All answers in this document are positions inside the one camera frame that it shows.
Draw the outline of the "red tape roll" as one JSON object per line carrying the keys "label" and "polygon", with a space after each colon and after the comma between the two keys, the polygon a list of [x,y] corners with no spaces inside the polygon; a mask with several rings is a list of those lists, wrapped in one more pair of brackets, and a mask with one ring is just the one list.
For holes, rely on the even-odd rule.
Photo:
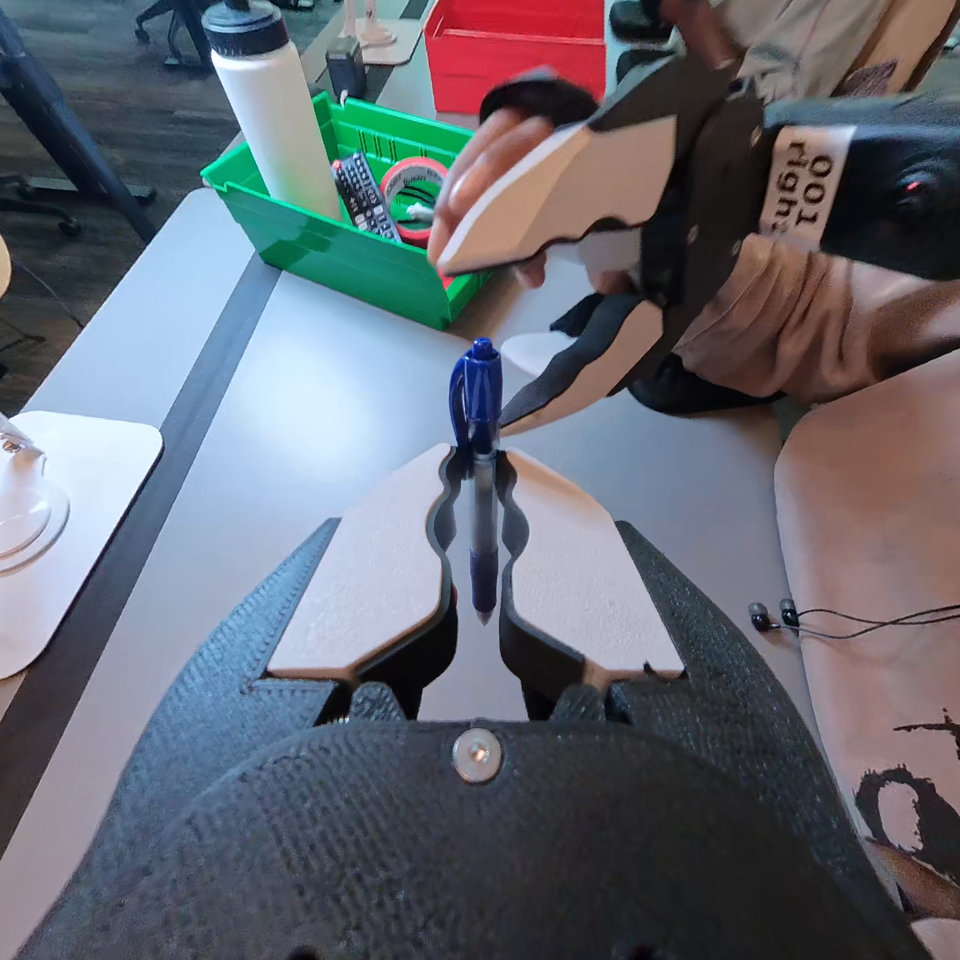
{"label": "red tape roll", "polygon": [[384,174],[380,191],[403,243],[427,247],[448,173],[448,168],[435,159],[413,157],[394,163]]}

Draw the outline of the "dark office desk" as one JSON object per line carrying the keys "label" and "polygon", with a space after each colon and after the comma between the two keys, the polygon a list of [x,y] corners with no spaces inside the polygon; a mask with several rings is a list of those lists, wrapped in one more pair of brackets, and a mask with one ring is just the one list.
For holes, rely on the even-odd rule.
{"label": "dark office desk", "polygon": [[2,174],[3,187],[14,186],[17,198],[2,197],[2,211],[57,219],[70,237],[81,224],[66,210],[39,198],[70,197],[121,214],[145,244],[157,234],[144,212],[157,192],[127,186],[67,104],[63,91],[27,50],[14,22],[1,13],[1,94],[63,174],[62,178]]}

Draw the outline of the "beige stand base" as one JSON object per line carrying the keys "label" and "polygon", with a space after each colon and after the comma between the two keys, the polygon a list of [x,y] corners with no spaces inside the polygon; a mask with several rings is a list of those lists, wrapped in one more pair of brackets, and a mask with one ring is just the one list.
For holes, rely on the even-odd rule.
{"label": "beige stand base", "polygon": [[422,15],[400,15],[396,2],[343,1],[342,38],[359,44],[365,66],[403,66],[416,50],[423,34]]}

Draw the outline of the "black power adapter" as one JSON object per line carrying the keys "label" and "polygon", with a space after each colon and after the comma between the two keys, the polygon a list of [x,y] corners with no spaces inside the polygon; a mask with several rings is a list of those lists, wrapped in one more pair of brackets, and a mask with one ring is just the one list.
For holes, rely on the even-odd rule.
{"label": "black power adapter", "polygon": [[367,69],[358,39],[353,36],[338,36],[325,52],[326,73],[335,98],[365,99],[367,93]]}

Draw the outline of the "stacked red plastic bins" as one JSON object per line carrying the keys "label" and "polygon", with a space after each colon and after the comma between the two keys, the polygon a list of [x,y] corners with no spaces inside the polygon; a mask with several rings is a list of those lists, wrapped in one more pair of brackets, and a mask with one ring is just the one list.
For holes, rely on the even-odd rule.
{"label": "stacked red plastic bins", "polygon": [[477,114],[494,87],[532,70],[600,99],[606,89],[603,1],[437,1],[423,27],[438,114]]}

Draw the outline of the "white water bottle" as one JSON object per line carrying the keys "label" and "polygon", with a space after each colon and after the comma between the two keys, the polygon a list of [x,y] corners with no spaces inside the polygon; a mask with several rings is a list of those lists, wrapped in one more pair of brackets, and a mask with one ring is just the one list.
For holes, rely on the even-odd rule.
{"label": "white water bottle", "polygon": [[201,26],[270,197],[341,220],[330,159],[280,10],[270,2],[218,2],[202,14]]}

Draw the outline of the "blue pen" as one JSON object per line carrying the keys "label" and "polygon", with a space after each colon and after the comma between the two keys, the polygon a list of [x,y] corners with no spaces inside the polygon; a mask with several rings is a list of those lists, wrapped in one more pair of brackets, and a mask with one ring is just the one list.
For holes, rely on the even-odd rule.
{"label": "blue pen", "polygon": [[463,479],[471,488],[469,564],[472,605],[481,624],[498,603],[498,454],[502,414],[501,356],[477,338],[451,372],[448,407]]}

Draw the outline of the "black office chair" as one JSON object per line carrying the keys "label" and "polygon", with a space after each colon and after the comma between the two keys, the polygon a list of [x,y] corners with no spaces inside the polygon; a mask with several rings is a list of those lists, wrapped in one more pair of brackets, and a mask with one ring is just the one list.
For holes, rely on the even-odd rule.
{"label": "black office chair", "polygon": [[168,71],[183,70],[194,77],[212,72],[210,42],[205,33],[202,17],[216,1],[156,1],[142,10],[135,18],[134,35],[141,44],[150,44],[146,30],[148,21],[170,14],[171,21],[166,40],[168,54],[164,68]]}

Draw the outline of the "person's right forearm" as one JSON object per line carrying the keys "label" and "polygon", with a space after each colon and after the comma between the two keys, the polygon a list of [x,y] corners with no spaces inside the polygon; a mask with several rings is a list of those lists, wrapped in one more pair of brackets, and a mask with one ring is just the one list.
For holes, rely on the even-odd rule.
{"label": "person's right forearm", "polygon": [[820,404],[959,346],[959,282],[931,281],[757,235],[674,348],[691,374]]}

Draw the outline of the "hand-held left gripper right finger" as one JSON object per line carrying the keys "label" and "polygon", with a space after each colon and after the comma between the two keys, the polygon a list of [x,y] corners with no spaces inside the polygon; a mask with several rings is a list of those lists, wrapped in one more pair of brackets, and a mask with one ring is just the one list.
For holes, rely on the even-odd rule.
{"label": "hand-held left gripper right finger", "polygon": [[686,666],[623,533],[580,486],[521,450],[498,458],[499,648],[527,714],[569,687],[674,681]]}

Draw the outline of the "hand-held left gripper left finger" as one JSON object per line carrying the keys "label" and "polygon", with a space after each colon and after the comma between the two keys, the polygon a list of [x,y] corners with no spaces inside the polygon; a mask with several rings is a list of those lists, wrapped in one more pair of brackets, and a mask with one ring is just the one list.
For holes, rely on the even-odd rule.
{"label": "hand-held left gripper left finger", "polygon": [[267,662],[271,678],[387,686],[404,714],[450,667],[458,610],[447,550],[460,491],[438,443],[340,517]]}

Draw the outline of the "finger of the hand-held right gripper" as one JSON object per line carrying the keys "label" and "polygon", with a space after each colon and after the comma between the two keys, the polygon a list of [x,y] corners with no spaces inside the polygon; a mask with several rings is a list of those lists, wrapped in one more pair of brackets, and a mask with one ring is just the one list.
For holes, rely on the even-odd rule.
{"label": "finger of the hand-held right gripper", "polygon": [[603,221],[642,226],[674,166],[676,132],[676,120],[653,120],[553,133],[478,198],[438,269],[460,276],[522,263],[556,243],[578,242]]}
{"label": "finger of the hand-held right gripper", "polygon": [[606,398],[664,333],[664,313],[634,295],[610,295],[582,333],[503,407],[501,436],[558,422]]}

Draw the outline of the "green plastic bin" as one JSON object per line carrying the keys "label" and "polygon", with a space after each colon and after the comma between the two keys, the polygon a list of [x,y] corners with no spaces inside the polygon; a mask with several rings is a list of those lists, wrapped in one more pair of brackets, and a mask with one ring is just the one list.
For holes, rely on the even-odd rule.
{"label": "green plastic bin", "polygon": [[[396,162],[431,159],[450,166],[472,133],[328,92],[313,99],[331,160],[366,155],[381,178]],[[490,271],[446,282],[423,249],[389,242],[270,197],[249,146],[222,154],[200,177],[225,203],[262,260],[434,330],[446,330],[492,278]]]}

